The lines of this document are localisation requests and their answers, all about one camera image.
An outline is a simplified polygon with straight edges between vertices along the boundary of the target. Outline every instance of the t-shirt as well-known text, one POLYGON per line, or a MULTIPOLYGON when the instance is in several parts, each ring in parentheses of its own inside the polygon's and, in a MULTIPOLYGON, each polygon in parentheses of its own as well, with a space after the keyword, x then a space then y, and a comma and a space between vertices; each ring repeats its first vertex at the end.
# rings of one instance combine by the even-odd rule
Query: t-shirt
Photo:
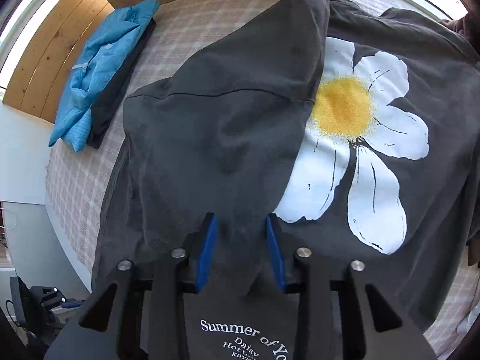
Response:
POLYGON ((363 261, 426 329, 477 230, 478 62, 415 12, 281 0, 125 101, 94 281, 181 246, 214 212, 209 282, 184 296, 190 357, 290 360, 298 296, 270 266, 275 212, 337 261, 333 277, 363 261))

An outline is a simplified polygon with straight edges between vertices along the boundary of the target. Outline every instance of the black folded fabric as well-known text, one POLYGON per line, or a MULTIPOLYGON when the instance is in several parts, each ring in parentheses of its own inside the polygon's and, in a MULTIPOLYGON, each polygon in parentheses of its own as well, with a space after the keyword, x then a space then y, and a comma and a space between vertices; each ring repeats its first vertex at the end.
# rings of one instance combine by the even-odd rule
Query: black folded fabric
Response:
POLYGON ((113 75, 105 89, 99 93, 90 107, 92 113, 92 128, 87 139, 88 146, 98 149, 102 144, 103 137, 105 137, 110 123, 125 96, 138 58, 154 31, 155 25, 155 21, 151 19, 135 48, 125 58, 120 69, 113 75))

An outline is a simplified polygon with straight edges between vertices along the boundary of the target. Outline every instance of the blue folded fabric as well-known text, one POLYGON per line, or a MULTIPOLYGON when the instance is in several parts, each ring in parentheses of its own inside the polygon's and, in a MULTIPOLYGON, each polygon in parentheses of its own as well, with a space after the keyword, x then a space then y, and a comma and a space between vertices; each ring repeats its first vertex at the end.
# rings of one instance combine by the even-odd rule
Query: blue folded fabric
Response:
POLYGON ((117 8, 85 42, 58 103, 50 147, 62 138, 76 152, 83 150, 92 126, 90 106, 138 43, 159 5, 145 0, 117 8))

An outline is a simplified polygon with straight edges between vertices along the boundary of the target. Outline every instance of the white cable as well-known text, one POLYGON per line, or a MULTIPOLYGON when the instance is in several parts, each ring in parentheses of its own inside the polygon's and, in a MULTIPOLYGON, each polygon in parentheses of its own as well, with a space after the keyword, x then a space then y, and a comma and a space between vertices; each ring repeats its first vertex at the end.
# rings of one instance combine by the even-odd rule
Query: white cable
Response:
POLYGON ((12 227, 0 226, 0 228, 3 228, 5 230, 10 230, 10 229, 13 229, 15 226, 17 226, 18 218, 17 218, 17 214, 14 211, 9 210, 8 208, 3 208, 3 207, 0 207, 0 210, 10 211, 13 214, 13 216, 15 217, 15 224, 12 227))
POLYGON ((74 64, 70 70, 74 70, 74 69, 85 69, 88 67, 88 62, 85 62, 84 64, 74 64))

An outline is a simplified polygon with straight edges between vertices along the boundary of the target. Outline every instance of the white wall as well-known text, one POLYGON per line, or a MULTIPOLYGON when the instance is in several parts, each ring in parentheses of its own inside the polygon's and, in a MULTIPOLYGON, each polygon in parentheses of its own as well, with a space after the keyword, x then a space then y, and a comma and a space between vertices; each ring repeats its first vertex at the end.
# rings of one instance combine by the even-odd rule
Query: white wall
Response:
MULTIPOLYGON (((10 278, 16 276, 14 268, 0 268, 0 308, 3 310, 5 316, 8 317, 7 310, 5 309, 5 301, 11 300, 10 292, 10 278)), ((8 310, 10 315, 14 315, 14 307, 9 304, 8 310)))
POLYGON ((44 204, 52 128, 0 103, 0 201, 44 204))
POLYGON ((68 261, 43 205, 5 203, 3 218, 11 261, 27 287, 58 287, 67 298, 89 292, 68 261))

